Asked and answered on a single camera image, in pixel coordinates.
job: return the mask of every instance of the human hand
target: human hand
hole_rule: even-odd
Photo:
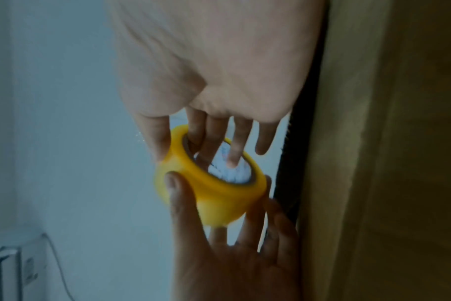
[[[177,173],[165,178],[174,239],[174,301],[298,301],[298,235],[269,188],[245,216],[233,246],[227,228],[211,229],[209,241],[189,183]],[[267,236],[257,252],[268,215]]]
[[[324,0],[107,0],[121,97],[157,161],[169,150],[169,115],[186,108],[188,138],[210,163],[228,119],[237,165],[252,121],[265,154],[308,74]]]

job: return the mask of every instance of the power cord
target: power cord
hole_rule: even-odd
[[[63,288],[65,289],[65,292],[67,293],[68,298],[70,299],[70,301],[75,301],[75,298],[72,296],[72,293],[68,289],[67,282],[65,281],[65,276],[63,274],[62,266],[60,265],[60,260],[58,258],[58,253],[57,253],[56,247],[54,246],[54,243],[52,242],[49,235],[47,235],[47,233],[42,234],[42,237],[44,237],[47,240],[47,242],[49,243],[49,246],[51,247],[52,254],[54,255],[54,258],[57,262],[58,270],[60,272],[60,278],[62,279]]]

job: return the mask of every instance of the roll of adhesive tape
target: roll of adhesive tape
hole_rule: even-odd
[[[187,125],[174,128],[169,152],[156,168],[156,190],[167,205],[169,194],[164,177],[171,171],[189,181],[196,195],[199,216],[207,226],[225,226],[235,221],[265,193],[267,180],[247,153],[243,153],[236,168],[226,167],[229,139],[222,142],[208,172],[195,163],[187,142]]]

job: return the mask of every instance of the cardboard box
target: cardboard box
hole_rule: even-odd
[[[329,19],[306,300],[451,301],[451,0],[335,0]]]

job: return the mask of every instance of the yellow tape roll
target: yellow tape roll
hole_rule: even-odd
[[[243,159],[251,169],[248,182],[230,183],[202,170],[187,150],[186,135],[187,125],[180,125],[171,131],[169,152],[156,168],[156,190],[161,199],[169,205],[169,194],[164,183],[165,174],[171,171],[182,174],[194,190],[202,223],[214,227],[225,226],[241,217],[265,193],[267,180],[258,165],[245,152]]]

